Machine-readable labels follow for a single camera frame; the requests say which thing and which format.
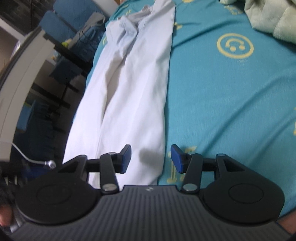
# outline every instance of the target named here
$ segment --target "mattress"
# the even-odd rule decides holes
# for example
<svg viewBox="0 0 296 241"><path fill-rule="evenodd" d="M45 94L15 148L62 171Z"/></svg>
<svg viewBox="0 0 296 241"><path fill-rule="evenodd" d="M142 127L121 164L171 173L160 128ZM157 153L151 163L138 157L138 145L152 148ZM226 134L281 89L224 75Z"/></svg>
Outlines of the mattress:
<svg viewBox="0 0 296 241"><path fill-rule="evenodd" d="M253 30L241 3L175 3L159 185L180 187L184 178L172 164L172 144L209 158L225 153L278 184L287 213L296 205L296 46ZM110 21L152 4L127 0ZM106 42L103 36L94 66ZM202 187L213 180L204 172Z"/></svg>

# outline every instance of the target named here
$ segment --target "gray ribbed panel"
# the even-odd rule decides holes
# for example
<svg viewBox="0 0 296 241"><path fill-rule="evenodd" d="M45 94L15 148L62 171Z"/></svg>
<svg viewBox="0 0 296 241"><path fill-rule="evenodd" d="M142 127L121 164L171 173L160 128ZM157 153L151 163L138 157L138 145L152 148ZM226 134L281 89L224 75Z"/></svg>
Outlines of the gray ribbed panel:
<svg viewBox="0 0 296 241"><path fill-rule="evenodd" d="M26 223L15 241L284 241L277 224L239 227L210 215L200 200L174 186L127 186L101 198L95 209L71 224L43 227Z"/></svg>

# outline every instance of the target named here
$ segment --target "smiley face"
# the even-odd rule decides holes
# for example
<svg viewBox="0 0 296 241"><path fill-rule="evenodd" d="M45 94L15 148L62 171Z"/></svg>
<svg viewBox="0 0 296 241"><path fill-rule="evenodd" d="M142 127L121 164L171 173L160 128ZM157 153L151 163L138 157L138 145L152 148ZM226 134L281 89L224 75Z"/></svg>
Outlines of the smiley face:
<svg viewBox="0 0 296 241"><path fill-rule="evenodd" d="M229 58L243 59L252 55L254 46L245 36L240 34L223 34L217 41L221 54Z"/></svg>

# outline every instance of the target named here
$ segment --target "white pants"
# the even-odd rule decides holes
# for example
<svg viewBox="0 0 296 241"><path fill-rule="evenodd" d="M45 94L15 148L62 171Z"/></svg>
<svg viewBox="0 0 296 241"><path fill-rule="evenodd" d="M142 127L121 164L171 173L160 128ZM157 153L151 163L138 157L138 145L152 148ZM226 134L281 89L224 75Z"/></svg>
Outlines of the white pants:
<svg viewBox="0 0 296 241"><path fill-rule="evenodd" d="M107 44L78 107L64 161L89 159L132 147L120 187L152 185L162 173L165 152L164 105L175 4L156 0L106 28ZM99 174L90 175L99 188Z"/></svg>

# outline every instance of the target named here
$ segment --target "teal bed sheet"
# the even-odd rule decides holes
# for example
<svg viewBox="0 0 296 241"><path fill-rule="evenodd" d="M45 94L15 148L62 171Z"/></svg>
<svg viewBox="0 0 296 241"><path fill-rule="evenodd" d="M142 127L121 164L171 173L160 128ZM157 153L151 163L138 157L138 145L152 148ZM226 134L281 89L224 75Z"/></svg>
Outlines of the teal bed sheet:
<svg viewBox="0 0 296 241"><path fill-rule="evenodd" d="M127 0L110 21L153 3ZM175 3L159 185L180 187L184 178L172 164L172 144L210 158L225 153L277 183L287 213L296 206L296 46L253 30L243 3ZM94 66L106 42L103 36ZM213 180L204 172L202 187Z"/></svg>

